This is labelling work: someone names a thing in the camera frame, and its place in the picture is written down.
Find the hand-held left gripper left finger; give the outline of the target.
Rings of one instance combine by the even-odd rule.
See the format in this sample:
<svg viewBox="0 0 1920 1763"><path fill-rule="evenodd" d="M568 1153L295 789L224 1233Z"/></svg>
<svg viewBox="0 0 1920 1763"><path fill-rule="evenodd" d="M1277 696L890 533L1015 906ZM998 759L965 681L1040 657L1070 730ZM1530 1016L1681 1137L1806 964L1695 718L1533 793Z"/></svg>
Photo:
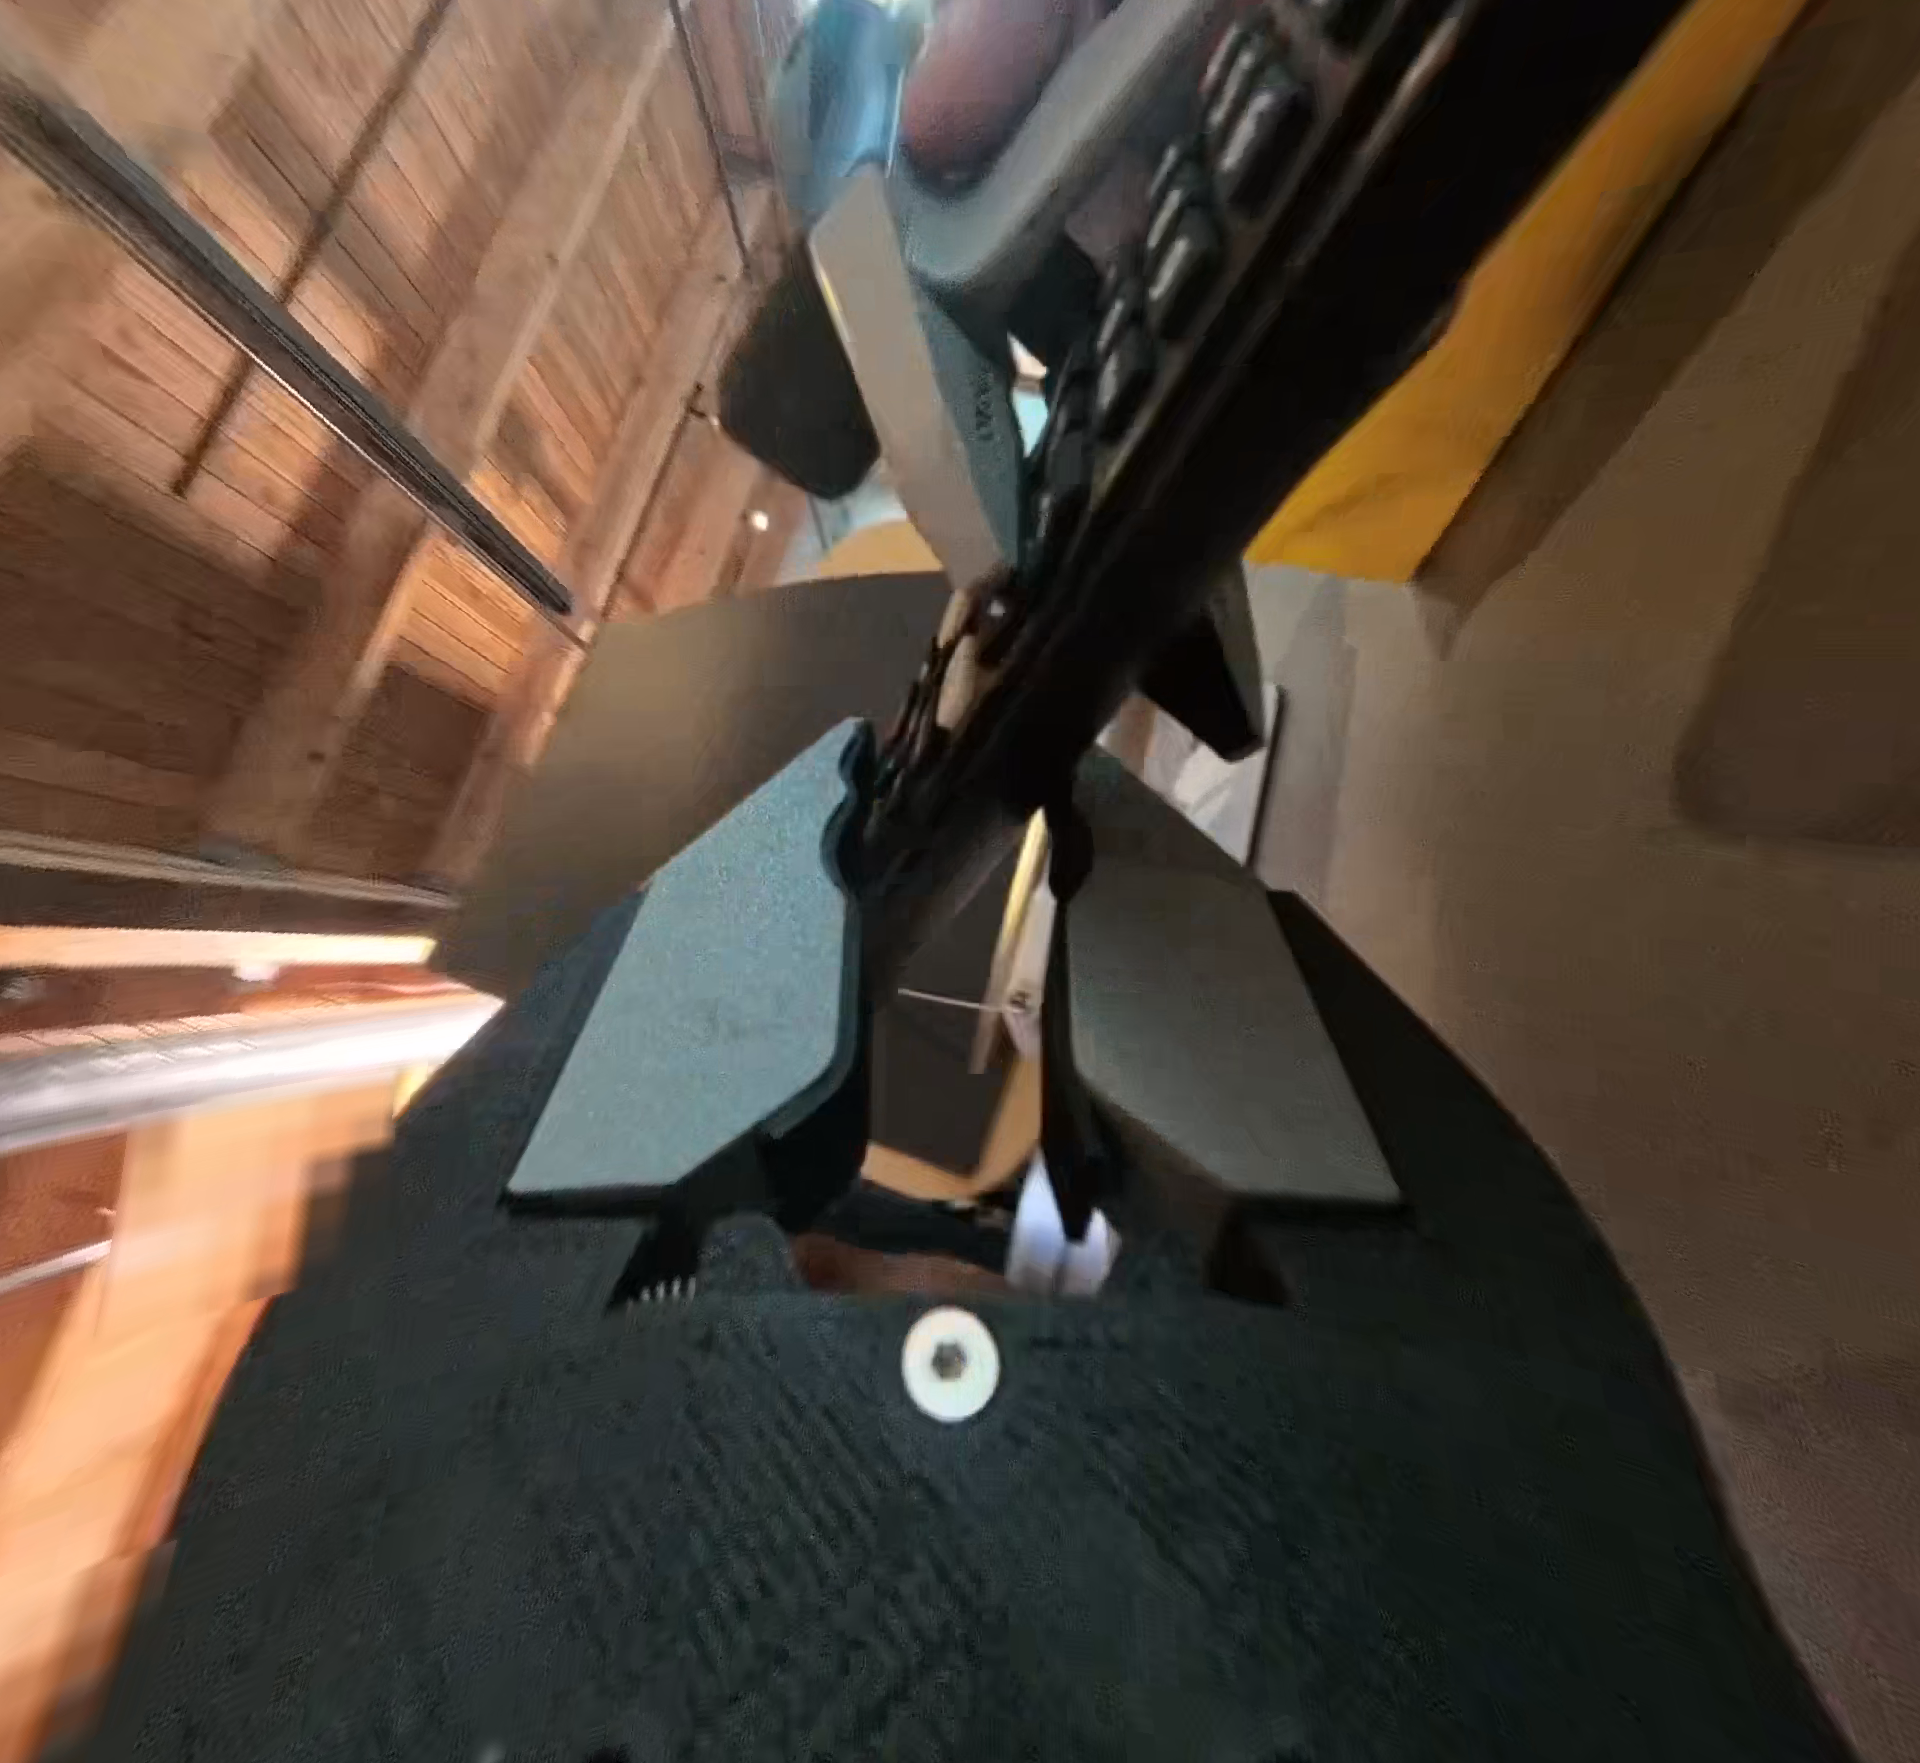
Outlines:
<svg viewBox="0 0 1920 1763"><path fill-rule="evenodd" d="M873 730L843 720L659 868L504 1185L515 1208L687 1216L801 1200L866 998L845 873Z"/></svg>

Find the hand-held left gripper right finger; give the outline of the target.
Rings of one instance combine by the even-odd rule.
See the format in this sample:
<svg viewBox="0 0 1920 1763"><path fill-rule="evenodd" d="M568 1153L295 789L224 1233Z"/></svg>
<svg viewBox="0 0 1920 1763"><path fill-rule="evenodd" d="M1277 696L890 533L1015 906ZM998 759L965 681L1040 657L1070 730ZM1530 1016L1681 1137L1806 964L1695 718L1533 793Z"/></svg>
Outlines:
<svg viewBox="0 0 1920 1763"><path fill-rule="evenodd" d="M1255 872L1101 749L1047 827L1045 1168L1070 1233L1397 1212Z"/></svg>

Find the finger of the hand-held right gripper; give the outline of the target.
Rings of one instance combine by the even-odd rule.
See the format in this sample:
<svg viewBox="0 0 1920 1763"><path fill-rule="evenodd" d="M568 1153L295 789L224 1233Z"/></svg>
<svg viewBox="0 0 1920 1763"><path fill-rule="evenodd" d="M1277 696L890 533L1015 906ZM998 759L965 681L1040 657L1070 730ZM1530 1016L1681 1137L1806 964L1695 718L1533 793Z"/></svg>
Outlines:
<svg viewBox="0 0 1920 1763"><path fill-rule="evenodd" d="M853 168L812 224L811 265L908 520L954 588L1012 568L1023 444L1006 330L909 261L876 162Z"/></svg>
<svg viewBox="0 0 1920 1763"><path fill-rule="evenodd" d="M1267 743L1260 647L1246 570L1232 563L1148 660L1140 694L1226 765Z"/></svg>

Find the black glossy object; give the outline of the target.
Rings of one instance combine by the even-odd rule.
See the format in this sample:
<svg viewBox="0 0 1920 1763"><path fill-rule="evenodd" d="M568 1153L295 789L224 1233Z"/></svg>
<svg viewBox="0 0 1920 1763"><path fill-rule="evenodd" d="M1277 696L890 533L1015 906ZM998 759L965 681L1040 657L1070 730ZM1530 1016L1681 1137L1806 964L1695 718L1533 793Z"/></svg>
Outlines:
<svg viewBox="0 0 1920 1763"><path fill-rule="evenodd" d="M1144 217L1045 352L1012 568L969 588L864 790L873 983L967 904L1148 660L1435 347L1685 0L1225 0Z"/></svg>

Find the black wooden book stand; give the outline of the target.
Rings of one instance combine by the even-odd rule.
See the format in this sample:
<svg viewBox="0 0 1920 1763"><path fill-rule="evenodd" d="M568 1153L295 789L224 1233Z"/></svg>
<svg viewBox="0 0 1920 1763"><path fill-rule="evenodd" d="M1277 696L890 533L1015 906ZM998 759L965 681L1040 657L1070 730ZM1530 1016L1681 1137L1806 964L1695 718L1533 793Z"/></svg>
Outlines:
<svg viewBox="0 0 1920 1763"><path fill-rule="evenodd" d="M500 998L485 1043L527 1038L536 1053L527 1093L504 1100L504 1208L536 1220L722 1219L522 1211L504 1200L504 1185L643 887L825 730L871 724L882 698L903 690L944 591L927 573L820 579L599 634L438 950L446 975ZM919 970L909 961L908 985L886 986L860 959L860 1059L831 1118L845 1132L864 1123L862 1153L913 1157L957 1177L965 1153L986 1148L1006 1084L969 1092L972 1018L919 997ZM820 1157L793 1170L805 1175L801 1200L735 1212L809 1219L853 1179L853 1168L825 1177Z"/></svg>

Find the yellow plastic bin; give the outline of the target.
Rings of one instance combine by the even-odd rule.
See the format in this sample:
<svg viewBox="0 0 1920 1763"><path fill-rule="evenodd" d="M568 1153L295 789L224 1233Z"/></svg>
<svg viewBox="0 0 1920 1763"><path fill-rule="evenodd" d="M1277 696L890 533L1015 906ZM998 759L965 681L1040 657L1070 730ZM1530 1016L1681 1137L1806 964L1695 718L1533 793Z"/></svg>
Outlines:
<svg viewBox="0 0 1920 1763"><path fill-rule="evenodd" d="M1810 4L1685 0L1428 356L1288 494L1249 563L1414 582Z"/></svg>

